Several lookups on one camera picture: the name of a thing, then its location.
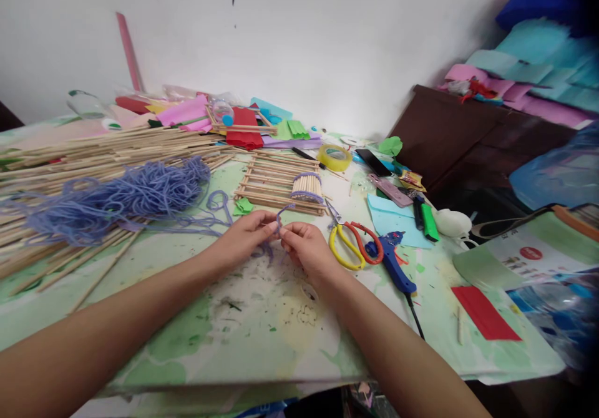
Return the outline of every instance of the yellow tape roll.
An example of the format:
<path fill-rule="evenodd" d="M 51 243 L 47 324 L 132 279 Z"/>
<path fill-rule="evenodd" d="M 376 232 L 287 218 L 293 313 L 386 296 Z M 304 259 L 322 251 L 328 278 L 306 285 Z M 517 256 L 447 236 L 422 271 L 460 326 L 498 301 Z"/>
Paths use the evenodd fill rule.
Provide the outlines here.
<path fill-rule="evenodd" d="M 325 164 L 329 170 L 342 172 L 349 167 L 351 154 L 339 145 L 323 145 L 318 150 L 316 159 Z"/>

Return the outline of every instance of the brown cabinet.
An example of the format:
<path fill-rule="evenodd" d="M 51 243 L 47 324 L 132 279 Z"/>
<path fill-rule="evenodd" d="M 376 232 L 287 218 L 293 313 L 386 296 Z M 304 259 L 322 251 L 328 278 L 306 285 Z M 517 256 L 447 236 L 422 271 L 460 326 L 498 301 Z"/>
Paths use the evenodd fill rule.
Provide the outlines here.
<path fill-rule="evenodd" d="M 436 207 L 482 187 L 509 187 L 516 168 L 565 145 L 576 131 L 506 107 L 421 85 L 390 135 L 404 146 L 397 161 L 420 173 Z"/>

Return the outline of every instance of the red scissor handle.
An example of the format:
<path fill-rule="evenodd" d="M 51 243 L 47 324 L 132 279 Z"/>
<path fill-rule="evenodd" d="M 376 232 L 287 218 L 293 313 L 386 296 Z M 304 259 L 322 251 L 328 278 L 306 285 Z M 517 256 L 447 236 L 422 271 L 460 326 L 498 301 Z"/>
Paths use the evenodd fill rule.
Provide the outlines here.
<path fill-rule="evenodd" d="M 366 262 L 368 262 L 370 265 L 380 264 L 384 254 L 382 253 L 381 241 L 379 240 L 377 235 L 375 233 L 373 233 L 370 229 L 366 228 L 365 226 L 360 225 L 360 223 L 356 223 L 355 221 L 352 221 L 351 223 L 345 222 L 345 223 L 343 223 L 343 226 L 348 227 L 349 230 L 351 230 L 354 233 L 354 236 L 356 236 L 356 241 L 358 242 L 358 246 L 360 248 L 360 253 L 362 253 L 362 255 L 364 256 L 364 260 Z M 364 249 L 364 245 L 362 244 L 362 238 L 360 237 L 360 234 L 358 233 L 358 231 L 356 231 L 356 228 L 354 226 L 358 229 L 361 229 L 362 231 L 364 231 L 370 237 L 373 238 L 374 244 L 376 245 L 377 254 L 378 254 L 376 259 L 370 259 L 370 256 L 368 256 L 368 253 L 366 252 L 366 250 Z"/>

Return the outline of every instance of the yellow-handled scissors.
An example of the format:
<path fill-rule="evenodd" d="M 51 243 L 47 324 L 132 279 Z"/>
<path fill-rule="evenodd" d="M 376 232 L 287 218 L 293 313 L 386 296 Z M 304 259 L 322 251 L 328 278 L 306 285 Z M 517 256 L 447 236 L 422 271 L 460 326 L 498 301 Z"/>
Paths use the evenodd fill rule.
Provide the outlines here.
<path fill-rule="evenodd" d="M 382 244 L 379 238 L 376 236 L 376 234 L 374 234 L 370 229 L 366 228 L 365 226 L 360 225 L 360 223 L 356 223 L 355 221 L 352 221 L 351 223 L 343 221 L 343 219 L 341 218 L 341 214 L 337 212 L 337 209 L 333 207 L 329 200 L 326 200 L 326 205 L 329 208 L 331 215 L 333 216 L 333 220 L 335 221 L 335 225 L 333 226 L 333 230 L 331 231 L 331 235 L 329 236 L 329 247 L 331 248 L 331 251 L 333 252 L 335 258 L 337 259 L 337 262 L 339 262 L 345 268 L 349 268 L 350 270 L 362 270 L 365 267 L 366 262 L 372 265 L 381 263 L 383 257 Z M 356 241 L 358 242 L 359 249 L 356 248 L 345 236 L 345 234 L 343 233 L 343 226 L 347 227 L 350 231 L 354 233 Z M 368 233 L 370 237 L 373 238 L 378 250 L 376 259 L 371 259 L 366 253 L 364 245 L 362 244 L 362 239 L 356 228 L 359 228 L 362 231 Z M 358 257 L 358 259 L 360 260 L 359 264 L 352 264 L 350 262 L 347 262 L 341 256 L 339 256 L 339 253 L 335 248 L 335 236 L 337 234 L 341 236 L 341 240 L 343 240 L 343 243 L 345 243 L 345 245 L 350 249 L 350 251 Z"/>

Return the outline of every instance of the white wall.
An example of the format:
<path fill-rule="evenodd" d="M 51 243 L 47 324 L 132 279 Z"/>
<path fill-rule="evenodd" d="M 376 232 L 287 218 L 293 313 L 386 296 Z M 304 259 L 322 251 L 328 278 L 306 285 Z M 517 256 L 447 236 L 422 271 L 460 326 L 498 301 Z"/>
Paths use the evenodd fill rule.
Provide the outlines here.
<path fill-rule="evenodd" d="M 149 90 L 232 90 L 305 125 L 385 136 L 416 84 L 501 35 L 506 0 L 0 0 L 0 100 L 24 123 L 71 89 L 129 85 L 115 11 Z"/>

